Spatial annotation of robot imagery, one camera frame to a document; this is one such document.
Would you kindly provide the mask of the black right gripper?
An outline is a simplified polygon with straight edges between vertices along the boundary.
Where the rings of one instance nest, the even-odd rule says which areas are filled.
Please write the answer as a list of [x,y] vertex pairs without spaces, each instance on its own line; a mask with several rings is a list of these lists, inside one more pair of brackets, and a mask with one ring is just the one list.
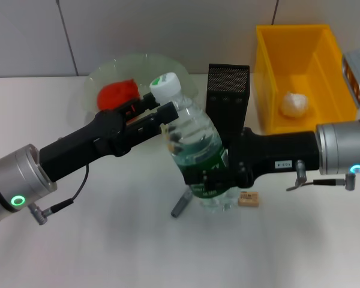
[[319,169],[319,148],[312,131],[258,135],[244,128],[229,146],[229,168],[186,168],[182,176],[194,196],[219,196],[232,187],[250,188],[265,174]]

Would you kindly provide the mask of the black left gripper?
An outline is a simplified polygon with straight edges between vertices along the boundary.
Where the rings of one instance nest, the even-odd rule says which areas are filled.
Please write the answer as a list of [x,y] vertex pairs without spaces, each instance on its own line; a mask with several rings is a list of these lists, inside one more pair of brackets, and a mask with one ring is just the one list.
[[[143,98],[127,101],[119,107],[119,112],[97,113],[88,125],[43,147],[41,167],[50,180],[56,182],[101,157],[125,155],[130,148],[161,134],[162,124],[178,118],[172,102],[159,105],[149,92]],[[156,112],[127,125],[128,121],[157,107]]]

